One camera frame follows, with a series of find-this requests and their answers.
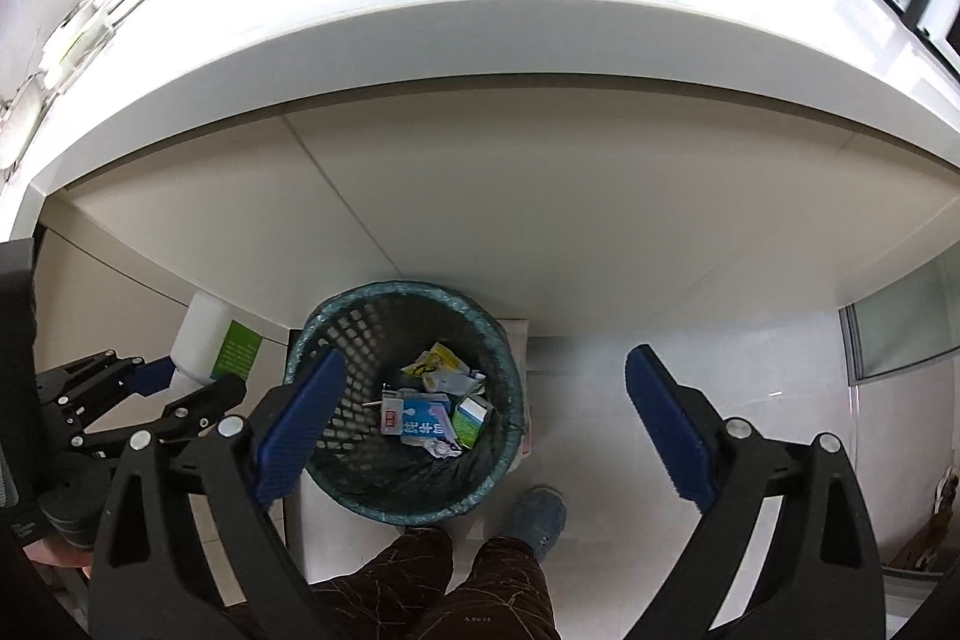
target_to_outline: person's leg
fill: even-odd
[[[557,492],[535,488],[521,497],[503,535],[483,545],[469,578],[424,615],[409,640],[560,640],[539,562],[565,521]]]
[[[310,588],[350,640],[401,640],[443,597],[452,574],[449,535],[439,528],[413,528],[353,575]],[[234,605],[229,614],[259,629],[246,605]]]

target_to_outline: hand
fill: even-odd
[[[51,567],[82,568],[83,574],[90,577],[93,551],[74,548],[58,534],[51,534],[42,540],[32,542],[23,549],[23,552],[30,561],[49,564]]]

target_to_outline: green label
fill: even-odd
[[[262,341],[262,336],[253,329],[248,329],[235,320],[230,321],[227,336],[224,337],[224,344],[220,346],[220,355],[217,356],[210,377],[219,380],[227,375],[236,375],[246,381]]]
[[[464,415],[461,410],[456,410],[450,423],[453,424],[453,431],[457,432],[457,441],[464,448],[472,448],[477,444],[480,429],[483,427],[481,421],[469,415]]]

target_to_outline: white bottle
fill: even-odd
[[[213,367],[224,346],[233,316],[234,309],[227,302],[203,290],[194,293],[170,350],[176,370],[167,391],[169,401],[213,383]]]

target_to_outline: brown pants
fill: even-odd
[[[353,575],[311,589],[350,640],[560,640],[544,572],[525,543],[488,540],[469,578],[445,594],[452,574],[448,535],[419,528]],[[229,612],[256,626],[246,605]]]

